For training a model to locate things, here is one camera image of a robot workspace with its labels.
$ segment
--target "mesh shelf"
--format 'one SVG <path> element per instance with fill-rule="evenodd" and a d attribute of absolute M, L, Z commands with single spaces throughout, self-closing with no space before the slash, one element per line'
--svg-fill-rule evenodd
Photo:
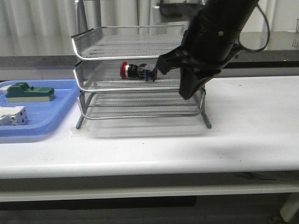
<path fill-rule="evenodd" d="M 158 58 L 181 44 L 183 25 L 99 27 L 72 37 L 81 60 Z"/>
<path fill-rule="evenodd" d="M 85 92 L 132 91 L 132 90 L 178 90 L 179 69 L 171 70 L 167 75 L 158 71 L 157 80 L 121 79 L 120 65 L 123 60 L 104 60 L 81 62 L 74 69 L 79 88 Z M 128 63 L 156 64 L 156 59 L 131 59 Z"/>
<path fill-rule="evenodd" d="M 78 98 L 87 119 L 196 116 L 203 101 L 202 91 L 189 100 L 178 91 L 82 92 Z"/>

